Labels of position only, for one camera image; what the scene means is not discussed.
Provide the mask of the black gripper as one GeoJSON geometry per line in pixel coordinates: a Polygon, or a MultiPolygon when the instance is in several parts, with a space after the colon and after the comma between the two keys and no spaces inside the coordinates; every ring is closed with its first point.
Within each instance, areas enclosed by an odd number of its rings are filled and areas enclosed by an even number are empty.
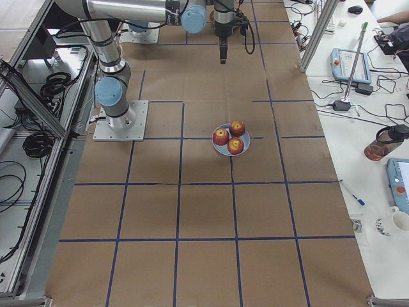
{"type": "Polygon", "coordinates": [[[220,63],[226,64],[228,55],[228,40],[232,35],[234,12],[214,10],[215,35],[219,37],[220,63]]]}

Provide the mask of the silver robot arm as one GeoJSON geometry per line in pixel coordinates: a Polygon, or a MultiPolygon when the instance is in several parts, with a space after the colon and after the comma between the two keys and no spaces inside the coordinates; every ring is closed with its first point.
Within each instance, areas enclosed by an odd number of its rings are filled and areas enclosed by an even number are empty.
{"type": "Polygon", "coordinates": [[[185,31],[187,18],[213,12],[215,23],[207,24],[206,34],[217,28],[237,32],[232,13],[213,1],[58,1],[58,6],[76,19],[98,56],[102,75],[94,92],[104,115],[96,130],[128,134],[143,128],[146,112],[136,106],[149,98],[226,103],[242,93],[240,44],[189,43],[185,31]],[[111,27],[114,21],[148,33],[161,25],[158,45],[122,42],[111,27]]]}

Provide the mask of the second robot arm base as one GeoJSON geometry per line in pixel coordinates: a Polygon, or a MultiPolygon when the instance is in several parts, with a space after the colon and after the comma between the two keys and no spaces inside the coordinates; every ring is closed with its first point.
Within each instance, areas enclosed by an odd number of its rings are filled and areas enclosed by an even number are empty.
{"type": "Polygon", "coordinates": [[[120,32],[119,43],[156,44],[159,36],[159,23],[128,20],[120,32]]]}

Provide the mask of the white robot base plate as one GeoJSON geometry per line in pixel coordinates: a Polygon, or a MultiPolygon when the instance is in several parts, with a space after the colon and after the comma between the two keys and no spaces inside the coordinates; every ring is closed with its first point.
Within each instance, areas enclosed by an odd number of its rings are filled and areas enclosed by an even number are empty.
{"type": "Polygon", "coordinates": [[[113,118],[101,108],[93,134],[94,141],[143,141],[148,116],[148,100],[128,101],[128,111],[113,118]]]}

